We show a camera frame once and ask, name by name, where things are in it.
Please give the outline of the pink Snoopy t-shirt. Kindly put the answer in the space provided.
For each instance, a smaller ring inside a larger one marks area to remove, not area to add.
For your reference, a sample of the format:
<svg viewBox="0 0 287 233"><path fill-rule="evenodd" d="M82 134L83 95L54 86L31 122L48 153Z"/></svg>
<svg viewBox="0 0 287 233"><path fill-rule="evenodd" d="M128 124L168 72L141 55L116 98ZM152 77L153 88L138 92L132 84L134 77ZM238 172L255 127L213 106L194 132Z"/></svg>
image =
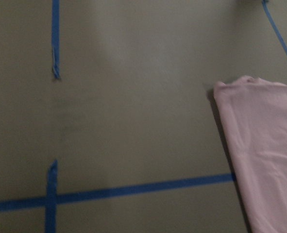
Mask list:
<svg viewBox="0 0 287 233"><path fill-rule="evenodd" d="M252 231L287 233L287 84L243 76L214 99Z"/></svg>

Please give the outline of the long blue tape line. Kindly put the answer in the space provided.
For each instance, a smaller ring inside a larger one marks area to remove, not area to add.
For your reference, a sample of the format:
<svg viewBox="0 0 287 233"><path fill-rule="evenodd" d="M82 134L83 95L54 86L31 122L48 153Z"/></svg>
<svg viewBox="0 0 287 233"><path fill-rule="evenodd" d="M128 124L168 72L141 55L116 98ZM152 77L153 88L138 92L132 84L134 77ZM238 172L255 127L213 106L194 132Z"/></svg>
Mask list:
<svg viewBox="0 0 287 233"><path fill-rule="evenodd" d="M60 8L60 1L53 0L51 9L51 48L52 48L52 73L54 79L56 80L60 79L59 8ZM57 175L58 175L58 162L55 160L51 164L47 175L45 233L56 232Z"/></svg>

